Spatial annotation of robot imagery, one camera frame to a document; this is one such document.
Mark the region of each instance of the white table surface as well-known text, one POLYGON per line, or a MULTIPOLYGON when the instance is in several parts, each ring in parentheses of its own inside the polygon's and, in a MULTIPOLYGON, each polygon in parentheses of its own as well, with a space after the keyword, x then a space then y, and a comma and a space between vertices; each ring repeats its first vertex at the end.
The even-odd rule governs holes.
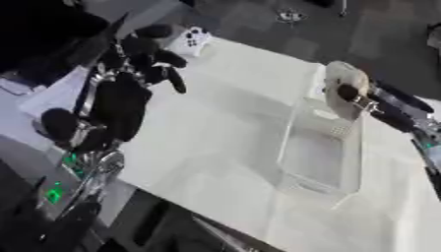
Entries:
POLYGON ((330 209, 278 180, 267 160, 321 67, 216 38, 181 71, 188 94, 156 87, 120 179, 286 251, 438 251, 422 161, 368 116, 358 193, 330 209))

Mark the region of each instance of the game controller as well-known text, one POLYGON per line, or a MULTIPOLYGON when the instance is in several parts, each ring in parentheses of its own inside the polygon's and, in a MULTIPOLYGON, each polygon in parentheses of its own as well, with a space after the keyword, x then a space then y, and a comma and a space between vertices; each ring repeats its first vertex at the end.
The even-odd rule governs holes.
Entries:
POLYGON ((199 57, 212 38, 207 30, 192 27, 183 32, 167 49, 179 55, 199 57))

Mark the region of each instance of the clear plastic box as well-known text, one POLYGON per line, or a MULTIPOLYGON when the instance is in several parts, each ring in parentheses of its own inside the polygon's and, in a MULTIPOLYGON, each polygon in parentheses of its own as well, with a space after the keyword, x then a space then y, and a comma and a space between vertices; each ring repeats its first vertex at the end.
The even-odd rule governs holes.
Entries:
POLYGON ((344 197, 360 187, 361 119, 340 118, 324 101, 304 98, 291 115, 278 164, 300 187, 344 197))

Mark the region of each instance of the white sheet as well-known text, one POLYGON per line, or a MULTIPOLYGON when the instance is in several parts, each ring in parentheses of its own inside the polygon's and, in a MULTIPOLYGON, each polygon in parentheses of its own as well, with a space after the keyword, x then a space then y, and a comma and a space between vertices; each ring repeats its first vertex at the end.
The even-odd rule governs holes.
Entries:
POLYGON ((157 86, 122 180, 286 251, 439 250, 440 204, 406 136, 366 116, 359 192, 335 205, 298 189, 271 160, 323 69, 221 39, 210 50, 182 72, 188 94, 157 86))

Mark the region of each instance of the gray carpet floor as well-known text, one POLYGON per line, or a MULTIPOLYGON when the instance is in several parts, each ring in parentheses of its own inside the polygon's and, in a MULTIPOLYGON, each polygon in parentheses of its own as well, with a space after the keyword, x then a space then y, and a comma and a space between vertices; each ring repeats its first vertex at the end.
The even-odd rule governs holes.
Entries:
POLYGON ((436 0, 348 0, 324 9, 303 0, 202 0, 197 11, 179 8, 160 22, 206 27, 215 35, 307 61, 343 60, 411 94, 441 99, 437 54, 426 46, 427 24, 441 21, 436 0), (291 27, 276 10, 308 16, 291 27))

